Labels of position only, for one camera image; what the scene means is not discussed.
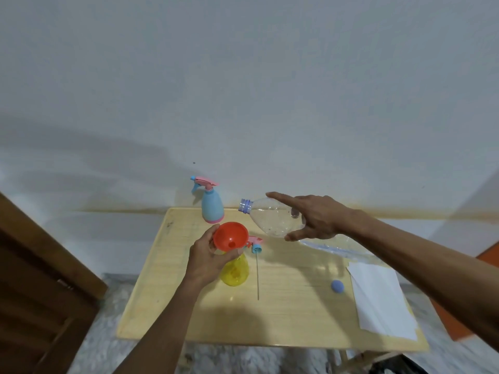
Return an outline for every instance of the white paper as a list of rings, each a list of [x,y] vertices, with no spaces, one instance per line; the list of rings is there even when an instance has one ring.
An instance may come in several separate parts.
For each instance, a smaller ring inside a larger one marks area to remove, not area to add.
[[[353,295],[361,329],[417,340],[417,323],[407,309],[395,270],[350,262]]]

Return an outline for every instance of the hand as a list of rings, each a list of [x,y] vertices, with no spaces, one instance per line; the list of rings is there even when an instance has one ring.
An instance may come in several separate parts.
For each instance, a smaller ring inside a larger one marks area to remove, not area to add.
[[[239,248],[223,255],[215,254],[216,248],[212,238],[218,227],[220,225],[216,224],[208,228],[203,236],[194,242],[189,251],[184,281],[195,284],[199,290],[215,281],[224,265],[238,258],[242,253],[242,248]]]
[[[350,230],[353,210],[327,195],[291,197],[271,191],[266,196],[297,209],[305,217],[305,227],[288,233],[284,237],[287,241],[306,238],[329,239]]]

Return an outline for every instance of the table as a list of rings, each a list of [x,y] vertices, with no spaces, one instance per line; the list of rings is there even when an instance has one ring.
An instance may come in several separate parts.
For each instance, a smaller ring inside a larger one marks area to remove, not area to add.
[[[236,209],[225,210],[222,222],[228,221],[242,223],[250,235],[264,239],[258,274],[257,257],[247,250],[250,275],[246,282],[237,287],[221,281],[207,286],[194,308],[186,340],[338,349],[342,359],[345,349],[364,352],[333,368],[336,372],[393,352],[428,350],[419,327],[417,341],[359,328],[348,259],[269,237],[249,215]],[[118,338],[140,339],[147,332],[181,282],[190,246],[209,226],[198,208],[167,211],[118,325]],[[344,283],[344,293],[330,289],[333,279]]]

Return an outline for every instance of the blue spray bottle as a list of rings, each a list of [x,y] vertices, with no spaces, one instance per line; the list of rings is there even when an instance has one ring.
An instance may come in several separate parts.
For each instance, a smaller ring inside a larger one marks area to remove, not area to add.
[[[220,222],[224,218],[224,205],[221,202],[220,196],[213,188],[219,184],[206,177],[192,176],[191,180],[194,181],[192,193],[200,186],[205,187],[205,194],[203,195],[203,201],[201,202],[203,219],[211,224]]]

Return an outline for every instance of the floor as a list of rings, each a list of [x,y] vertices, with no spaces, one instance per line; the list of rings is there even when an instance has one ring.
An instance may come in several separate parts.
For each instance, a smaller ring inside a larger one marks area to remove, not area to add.
[[[78,351],[69,374],[107,374],[122,362],[135,341],[116,339],[115,331],[136,278],[108,276],[109,286],[94,324]],[[499,372],[499,353],[478,338],[463,343],[447,335],[428,298],[413,286],[402,286],[431,347],[430,352],[408,355],[430,374]],[[260,348],[190,344],[193,374],[324,374],[325,349]]]

